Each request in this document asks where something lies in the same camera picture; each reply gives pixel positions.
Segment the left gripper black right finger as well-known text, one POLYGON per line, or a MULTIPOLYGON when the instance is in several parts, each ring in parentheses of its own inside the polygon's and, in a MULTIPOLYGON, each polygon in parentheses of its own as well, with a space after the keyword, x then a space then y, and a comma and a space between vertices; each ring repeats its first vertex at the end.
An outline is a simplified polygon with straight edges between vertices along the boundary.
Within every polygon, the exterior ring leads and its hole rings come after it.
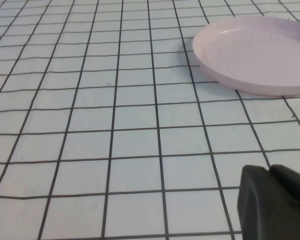
POLYGON ((287 201, 287 206, 283 207, 283 235, 288 240, 300 240, 300 173, 280 164, 272 165, 269 170, 283 188, 287 201))

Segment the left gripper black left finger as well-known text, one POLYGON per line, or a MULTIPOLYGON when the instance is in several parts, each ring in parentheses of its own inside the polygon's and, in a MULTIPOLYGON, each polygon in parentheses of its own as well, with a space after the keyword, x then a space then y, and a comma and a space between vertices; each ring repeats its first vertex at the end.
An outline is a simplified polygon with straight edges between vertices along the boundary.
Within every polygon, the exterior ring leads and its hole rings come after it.
POLYGON ((244 240, 286 240, 289 195, 265 168, 242 168, 237 200, 244 240))

